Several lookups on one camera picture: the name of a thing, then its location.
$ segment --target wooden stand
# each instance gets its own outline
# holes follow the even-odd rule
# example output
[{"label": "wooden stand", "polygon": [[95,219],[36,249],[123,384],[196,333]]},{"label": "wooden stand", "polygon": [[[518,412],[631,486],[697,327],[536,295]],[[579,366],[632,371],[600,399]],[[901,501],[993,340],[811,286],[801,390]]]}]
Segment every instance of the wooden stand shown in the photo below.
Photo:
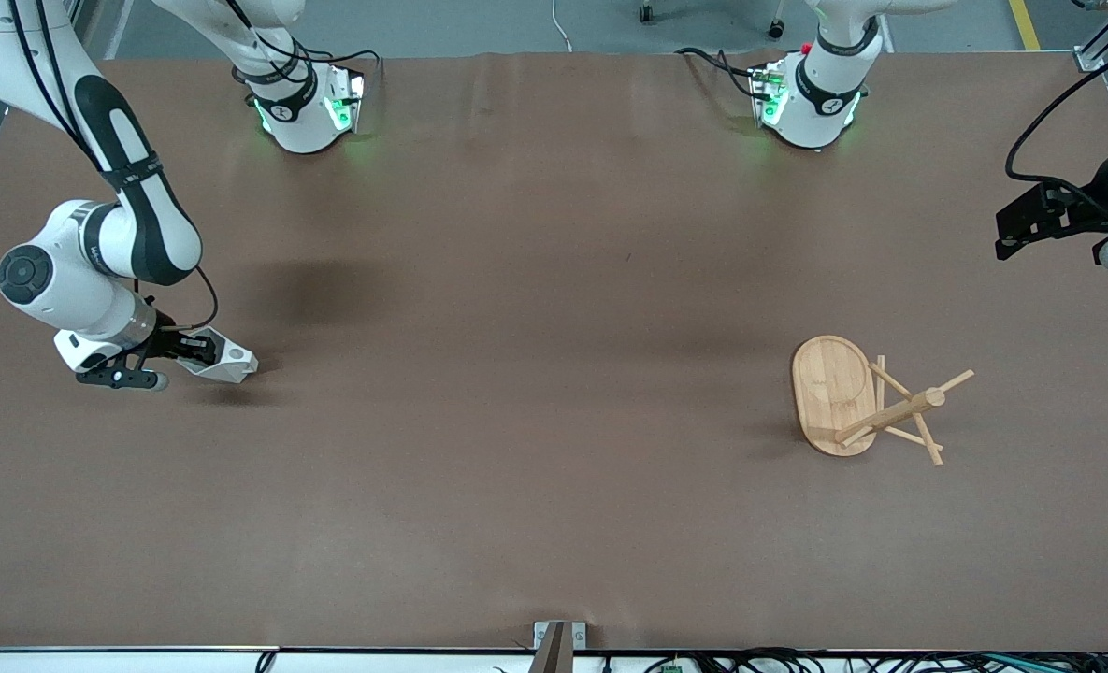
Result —
[{"label": "wooden stand", "polygon": [[[870,448],[878,431],[920,443],[929,450],[934,465],[943,465],[940,451],[926,426],[926,410],[945,402],[945,392],[973,376],[966,370],[937,388],[912,394],[886,374],[885,356],[871,364],[856,345],[838,336],[815,336],[793,355],[793,399],[807,442],[831,456],[856,456]],[[871,386],[878,376],[878,386]],[[885,406],[886,384],[903,396],[903,401]],[[896,429],[909,418],[915,419],[919,436]]]}]

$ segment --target wooden base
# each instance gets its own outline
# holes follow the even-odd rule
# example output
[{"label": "wooden base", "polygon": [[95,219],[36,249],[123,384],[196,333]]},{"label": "wooden base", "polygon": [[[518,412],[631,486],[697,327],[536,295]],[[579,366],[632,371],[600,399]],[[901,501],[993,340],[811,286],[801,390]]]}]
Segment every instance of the wooden base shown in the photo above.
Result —
[{"label": "wooden base", "polygon": [[837,431],[878,411],[873,373],[861,348],[838,336],[815,336],[796,350],[790,369],[807,442],[829,456],[856,456],[869,449],[873,434],[848,447],[835,440]]}]

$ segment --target gray floor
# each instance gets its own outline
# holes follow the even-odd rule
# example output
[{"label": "gray floor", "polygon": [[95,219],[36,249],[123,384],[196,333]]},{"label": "gray floor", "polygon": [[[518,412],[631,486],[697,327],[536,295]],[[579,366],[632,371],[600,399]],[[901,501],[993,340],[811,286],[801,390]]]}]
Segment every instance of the gray floor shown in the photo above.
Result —
[{"label": "gray floor", "polygon": [[[217,59],[191,27],[147,0],[86,0],[78,27],[89,54],[119,59]],[[653,0],[656,20],[636,21],[639,0],[558,0],[558,19],[575,51],[669,52],[793,50],[814,38],[815,18],[788,0],[786,33],[766,29],[776,0]],[[1033,0],[1036,33],[1046,50],[1080,43],[1107,13],[1083,12],[1069,0]],[[309,0],[294,33],[330,51],[378,51],[394,57],[468,57],[481,52],[563,51],[548,0]],[[1018,51],[1023,48],[1007,0],[961,0],[954,8],[889,19],[895,51]],[[0,122],[2,118],[0,105]]]},{"label": "gray floor", "polygon": [[[786,33],[766,35],[774,0],[653,0],[656,20],[636,21],[638,0],[561,0],[558,21],[575,51],[669,52],[679,47],[792,50],[815,33],[806,4],[786,4]],[[891,19],[905,51],[1006,51],[1022,48],[1006,0],[965,0],[951,13]],[[294,33],[330,51],[376,50],[383,57],[468,57],[493,51],[564,51],[548,0],[310,0]],[[135,3],[117,57],[218,57],[216,50],[152,3]]]}]

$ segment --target black cable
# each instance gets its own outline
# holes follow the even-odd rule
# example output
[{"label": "black cable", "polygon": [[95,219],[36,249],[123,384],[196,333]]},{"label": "black cable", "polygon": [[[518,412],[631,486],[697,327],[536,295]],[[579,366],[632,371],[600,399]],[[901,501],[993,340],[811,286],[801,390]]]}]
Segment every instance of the black cable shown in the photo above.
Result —
[{"label": "black cable", "polygon": [[[267,47],[270,47],[271,51],[278,51],[279,54],[284,54],[286,57],[291,57],[293,55],[293,54],[289,54],[288,51],[280,50],[275,44],[271,44],[270,42],[267,42],[266,39],[263,39],[261,34],[258,34],[258,33],[256,33],[256,34],[258,35],[259,42],[261,42],[263,44],[267,44]],[[353,52],[353,54],[349,54],[347,57],[328,57],[328,58],[322,57],[321,59],[315,59],[310,54],[318,54],[318,51],[311,51],[307,47],[300,44],[300,42],[297,42],[297,45],[300,47],[301,50],[305,51],[305,57],[301,57],[302,60],[306,60],[309,63],[337,63],[339,61],[349,61],[350,59],[357,59],[358,57],[368,57],[368,55],[375,57],[375,62],[377,62],[377,63],[380,62],[380,61],[382,61],[381,57],[379,57],[378,52],[375,51],[375,50],[356,51],[356,52]]]},{"label": "black cable", "polygon": [[[245,26],[247,30],[252,31],[252,33],[255,33],[255,38],[258,38],[259,42],[266,44],[266,47],[270,48],[271,51],[276,51],[281,55],[293,57],[293,59],[301,59],[304,61],[308,61],[309,63],[336,63],[338,61],[349,61],[350,59],[357,59],[358,57],[366,57],[366,55],[375,57],[375,62],[377,63],[382,61],[382,59],[379,58],[379,54],[377,54],[377,52],[375,52],[373,50],[356,51],[353,52],[353,54],[349,54],[348,57],[335,57],[331,51],[310,50],[308,47],[302,45],[300,41],[297,41],[296,38],[291,39],[293,48],[297,48],[298,50],[302,51],[302,55],[293,54],[293,52],[280,50],[275,44],[267,42],[267,39],[264,39],[261,34],[258,34],[258,31],[255,30],[255,24],[252,24],[249,18],[246,17],[246,12],[243,12],[242,6],[237,3],[237,0],[225,0],[225,3],[229,4],[229,9],[233,9],[234,14],[237,14],[237,20],[242,21],[243,26]],[[320,59],[318,59],[318,57],[315,57],[321,54],[324,54],[324,57],[320,57]]]},{"label": "black cable", "polygon": [[199,329],[204,325],[208,325],[213,322],[213,318],[217,317],[217,312],[220,309],[220,303],[217,300],[217,290],[213,288],[213,282],[208,281],[208,276],[204,274],[204,269],[199,265],[195,267],[201,276],[201,281],[204,281],[204,286],[208,288],[208,295],[213,297],[213,310],[208,314],[208,318],[204,318],[203,323],[197,323],[195,325],[171,325],[171,327],[162,328],[163,332],[187,332],[189,329]]},{"label": "black cable", "polygon": [[45,43],[45,51],[48,51],[48,55],[51,59],[51,69],[54,72],[54,85],[59,89],[59,98],[63,101],[63,110],[68,112],[68,126],[71,126],[75,132],[71,136],[71,140],[75,141],[75,144],[93,161],[93,166],[96,166],[96,171],[100,172],[101,166],[96,162],[96,157],[93,156],[92,150],[88,149],[88,142],[84,140],[84,131],[80,128],[80,121],[75,120],[75,111],[71,108],[71,98],[68,95],[68,88],[63,84],[63,70],[59,68],[59,57],[54,52],[54,39],[51,38],[51,23],[45,18],[45,6],[42,3],[42,0],[33,0],[33,9],[38,12],[38,22],[42,30],[42,42]]},{"label": "black cable", "polygon": [[1032,136],[1032,133],[1036,132],[1036,129],[1039,128],[1039,124],[1044,123],[1045,119],[1048,119],[1048,115],[1053,114],[1054,110],[1056,110],[1059,105],[1061,105],[1063,102],[1067,101],[1067,99],[1069,99],[1069,95],[1074,95],[1086,84],[1089,84],[1089,82],[1095,81],[1097,80],[1097,78],[1104,75],[1106,71],[1108,71],[1108,63],[1101,65],[1101,68],[1099,69],[1096,69],[1096,71],[1092,71],[1091,73],[1083,77],[1080,80],[1074,82],[1074,85],[1063,91],[1063,93],[1057,95],[1056,99],[1053,99],[1053,102],[1048,103],[1048,106],[1046,106],[1044,111],[1040,111],[1039,115],[1036,115],[1036,119],[1033,120],[1032,123],[1027,124],[1027,129],[1024,129],[1024,132],[1019,134],[1018,140],[1016,140],[1015,144],[1010,146],[1010,151],[1007,152],[1005,167],[1007,177],[1012,180],[1018,180],[1022,182],[1053,183],[1055,184],[1055,186],[1065,188],[1065,191],[1070,192],[1075,196],[1078,196],[1079,200],[1085,201],[1085,203],[1087,203],[1089,207],[1097,210],[1099,213],[1104,214],[1104,216],[1108,217],[1108,208],[1101,207],[1101,204],[1098,204],[1097,201],[1092,200],[1091,196],[1083,192],[1080,187],[1076,186],[1076,184],[1064,179],[1055,177],[1054,175],[1027,174],[1027,172],[1015,171],[1016,154],[1019,153],[1019,149],[1023,147],[1024,142],[1027,142],[1028,137]]},{"label": "black cable", "polygon": [[271,669],[271,665],[275,664],[277,654],[278,652],[270,651],[258,655],[258,662],[255,662],[255,673],[267,673]]},{"label": "black cable", "polygon": [[38,72],[38,63],[33,62],[33,52],[29,48],[27,31],[22,29],[21,13],[18,11],[18,0],[9,0],[9,13],[14,22],[14,33],[18,33],[18,42],[21,44],[22,54],[27,57],[27,65],[29,65],[29,71],[31,71],[33,84],[38,85],[39,92],[42,93],[42,99],[45,100],[45,105],[50,108],[51,114],[58,120],[59,126],[62,126],[63,132],[70,135],[72,140],[75,140],[75,134],[71,132],[71,126],[68,126],[68,121],[63,120],[62,114],[59,114],[59,108],[54,104],[54,99],[51,99],[50,91],[45,89],[45,81],[42,81],[42,75]]},{"label": "black cable", "polygon": [[711,65],[711,68],[720,69],[721,71],[728,73],[728,78],[732,81],[732,85],[736,86],[741,93],[745,93],[745,95],[749,95],[750,99],[757,99],[758,101],[769,101],[770,99],[766,93],[757,93],[746,89],[746,86],[740,84],[740,81],[737,80],[738,74],[741,77],[749,77],[750,69],[756,68],[756,65],[750,65],[749,69],[735,69],[732,68],[732,64],[728,63],[728,57],[725,55],[724,50],[717,51],[716,57],[712,57],[711,54],[708,54],[707,51],[698,50],[698,48],[683,47],[681,50],[675,51],[674,54],[701,57],[708,64]]}]

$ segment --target wooden dowel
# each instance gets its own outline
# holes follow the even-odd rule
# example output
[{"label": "wooden dowel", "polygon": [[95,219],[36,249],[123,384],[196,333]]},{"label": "wooden dowel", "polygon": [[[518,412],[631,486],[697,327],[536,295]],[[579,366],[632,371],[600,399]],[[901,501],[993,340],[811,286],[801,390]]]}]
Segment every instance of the wooden dowel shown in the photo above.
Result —
[{"label": "wooden dowel", "polygon": [[[886,356],[878,357],[878,369],[886,371]],[[883,378],[878,378],[878,386],[875,386],[878,391],[878,410],[886,408],[886,380]]]},{"label": "wooden dowel", "polygon": [[920,414],[915,415],[915,425],[920,429],[920,437],[924,439],[924,446],[929,450],[929,456],[932,457],[932,463],[943,465],[943,459],[940,457],[940,449],[942,447],[940,447],[940,443],[935,443],[935,439],[932,438],[932,431],[929,430],[924,417],[920,416]]},{"label": "wooden dowel", "polygon": [[948,380],[948,383],[944,384],[943,386],[940,386],[940,389],[947,392],[948,390],[954,389],[956,386],[961,386],[961,384],[964,384],[965,380],[968,380],[970,378],[973,378],[973,370],[966,369],[960,375],[956,375],[956,378]]},{"label": "wooden dowel", "polygon": [[869,418],[862,418],[849,427],[844,427],[843,430],[835,432],[835,441],[841,443],[841,446],[848,447],[851,442],[855,442],[859,438],[864,438],[870,431],[882,430],[886,426],[899,425],[900,421],[912,417],[912,414],[923,414],[925,410],[931,410],[937,408],[937,406],[943,405],[945,401],[945,396],[943,396],[943,390],[938,388],[929,388],[924,391],[913,396],[912,399],[900,401],[896,405],[891,405],[888,408],[879,410],[878,414],[872,414]]},{"label": "wooden dowel", "polygon": [[910,434],[910,431],[900,430],[900,429],[896,429],[896,427],[893,427],[893,426],[883,427],[882,431],[890,431],[890,434],[894,435],[895,438],[903,438],[903,439],[906,439],[909,442],[914,442],[914,443],[917,443],[921,447],[926,447],[926,442],[924,442],[924,438],[917,438],[917,436]]},{"label": "wooden dowel", "polygon": [[899,390],[900,396],[904,396],[907,399],[912,399],[912,391],[907,390],[907,388],[904,388],[903,384],[900,384],[899,380],[895,380],[894,376],[886,374],[886,366],[875,366],[875,364],[871,363],[870,371],[876,374],[878,378],[885,380],[886,384],[890,384],[891,388]]}]

